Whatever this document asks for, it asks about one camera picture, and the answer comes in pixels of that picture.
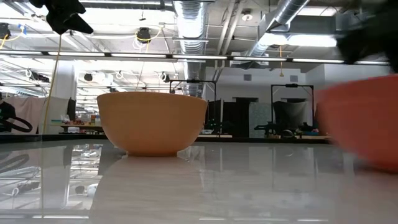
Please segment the ductwork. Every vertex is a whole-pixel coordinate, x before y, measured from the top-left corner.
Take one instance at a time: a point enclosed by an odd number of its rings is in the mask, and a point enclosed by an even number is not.
[[[193,39],[180,41],[183,54],[203,54],[205,43],[200,40],[205,35],[207,3],[199,1],[174,1],[177,14],[178,35],[180,38]],[[204,65],[198,62],[184,62],[186,80],[204,80]],[[189,85],[188,92],[191,96],[200,96],[195,86]]]
[[[274,17],[270,21],[266,21],[264,33],[248,52],[247,56],[261,57],[268,46],[272,44],[269,40],[270,33],[268,32],[281,25],[290,24],[294,17],[297,16],[309,1],[310,0],[280,0],[277,9],[271,12]]]

